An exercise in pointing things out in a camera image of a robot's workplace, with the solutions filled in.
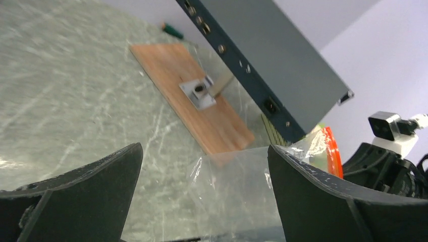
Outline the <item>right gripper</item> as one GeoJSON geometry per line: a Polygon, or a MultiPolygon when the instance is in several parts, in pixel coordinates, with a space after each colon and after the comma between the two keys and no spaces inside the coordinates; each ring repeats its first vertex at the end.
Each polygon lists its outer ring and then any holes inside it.
{"type": "Polygon", "coordinates": [[[376,191],[403,197],[427,199],[427,171],[398,153],[369,143],[361,143],[343,164],[343,178],[376,191]]]}

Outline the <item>light green plastic basket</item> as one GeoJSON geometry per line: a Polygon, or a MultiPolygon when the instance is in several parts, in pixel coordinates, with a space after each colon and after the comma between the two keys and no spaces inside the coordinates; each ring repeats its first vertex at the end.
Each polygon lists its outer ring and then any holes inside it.
{"type": "Polygon", "coordinates": [[[301,147],[302,149],[310,148],[311,145],[322,144],[325,140],[327,142],[334,140],[333,133],[329,127],[317,125],[308,135],[304,136],[297,145],[293,142],[285,140],[282,135],[276,130],[274,125],[268,118],[262,114],[262,122],[265,126],[269,141],[273,145],[287,146],[287,147],[301,147]]]}

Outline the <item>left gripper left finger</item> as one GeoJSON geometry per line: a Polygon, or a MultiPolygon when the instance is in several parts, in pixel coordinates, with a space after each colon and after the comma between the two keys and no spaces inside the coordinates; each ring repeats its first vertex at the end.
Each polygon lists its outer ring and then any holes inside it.
{"type": "Polygon", "coordinates": [[[140,143],[64,174],[1,191],[1,241],[120,241],[140,143]]]}

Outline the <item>clear zip top bag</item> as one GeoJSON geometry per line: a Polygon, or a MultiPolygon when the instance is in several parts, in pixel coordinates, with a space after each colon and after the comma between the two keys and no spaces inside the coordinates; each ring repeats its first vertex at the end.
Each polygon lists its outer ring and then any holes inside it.
{"type": "Polygon", "coordinates": [[[134,135],[144,158],[122,238],[169,241],[280,225],[268,135],[262,123],[253,131],[250,149],[213,156],[179,123],[134,135]]]}

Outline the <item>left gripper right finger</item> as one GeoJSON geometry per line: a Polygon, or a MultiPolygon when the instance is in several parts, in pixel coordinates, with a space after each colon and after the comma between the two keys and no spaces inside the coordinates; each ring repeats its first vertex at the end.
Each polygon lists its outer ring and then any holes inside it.
{"type": "Polygon", "coordinates": [[[286,241],[427,241],[427,200],[372,190],[278,146],[267,160],[286,241]]]}

